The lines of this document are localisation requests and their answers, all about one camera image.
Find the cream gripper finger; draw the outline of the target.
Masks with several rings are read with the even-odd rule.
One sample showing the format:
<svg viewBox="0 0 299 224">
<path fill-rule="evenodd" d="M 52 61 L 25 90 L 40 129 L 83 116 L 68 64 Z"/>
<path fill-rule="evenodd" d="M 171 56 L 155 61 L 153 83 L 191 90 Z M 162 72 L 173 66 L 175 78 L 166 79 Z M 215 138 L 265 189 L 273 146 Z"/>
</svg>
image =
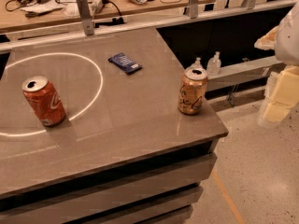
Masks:
<svg viewBox="0 0 299 224">
<path fill-rule="evenodd" d="M 276 44 L 276 36 L 278 32 L 278 27 L 274 27 L 271 29 L 266 35 L 259 38 L 255 44 L 254 47 L 256 49 L 262 49 L 262 50 L 274 50 L 275 44 Z"/>
<path fill-rule="evenodd" d="M 278 79 L 262 118 L 272 123 L 283 121 L 299 103 L 299 67 L 286 67 L 278 74 Z"/>
</svg>

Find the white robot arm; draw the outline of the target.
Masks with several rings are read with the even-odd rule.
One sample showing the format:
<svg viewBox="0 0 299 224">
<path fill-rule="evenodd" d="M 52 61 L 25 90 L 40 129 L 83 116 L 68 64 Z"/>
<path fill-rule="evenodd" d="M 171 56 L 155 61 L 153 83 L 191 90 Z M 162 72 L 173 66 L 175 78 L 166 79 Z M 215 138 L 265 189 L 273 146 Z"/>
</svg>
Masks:
<svg viewBox="0 0 299 224">
<path fill-rule="evenodd" d="M 272 49 L 286 65 L 279 74 L 268 78 L 259 119 L 261 124 L 279 124 L 299 103 L 299 2 L 254 47 Z"/>
</svg>

